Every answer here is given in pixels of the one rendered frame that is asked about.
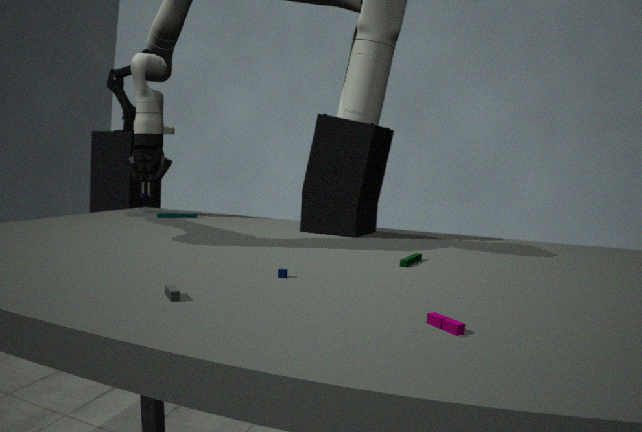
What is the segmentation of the turquoise rod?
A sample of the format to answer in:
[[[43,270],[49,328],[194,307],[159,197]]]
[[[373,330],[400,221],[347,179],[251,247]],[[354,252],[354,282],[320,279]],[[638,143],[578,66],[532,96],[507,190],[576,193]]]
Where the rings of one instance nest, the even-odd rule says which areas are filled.
[[[157,218],[196,218],[196,213],[157,213]]]

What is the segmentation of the magenta rod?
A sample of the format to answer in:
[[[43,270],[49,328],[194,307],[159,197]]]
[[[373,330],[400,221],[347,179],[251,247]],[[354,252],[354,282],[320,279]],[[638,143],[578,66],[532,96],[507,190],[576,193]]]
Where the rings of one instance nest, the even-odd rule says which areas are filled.
[[[442,329],[443,319],[449,319],[449,317],[446,317],[436,312],[427,314],[427,323],[439,329]]]
[[[443,319],[442,330],[451,333],[455,336],[463,335],[465,324],[454,319]]]

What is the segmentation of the green rod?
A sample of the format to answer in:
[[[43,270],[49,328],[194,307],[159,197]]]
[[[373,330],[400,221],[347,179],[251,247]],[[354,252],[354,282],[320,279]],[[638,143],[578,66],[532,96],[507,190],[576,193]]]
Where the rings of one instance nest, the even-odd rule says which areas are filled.
[[[421,258],[422,258],[421,254],[415,253],[415,254],[413,254],[411,256],[408,256],[408,257],[406,257],[404,259],[401,259],[400,260],[400,267],[408,267],[411,264],[421,260]]]

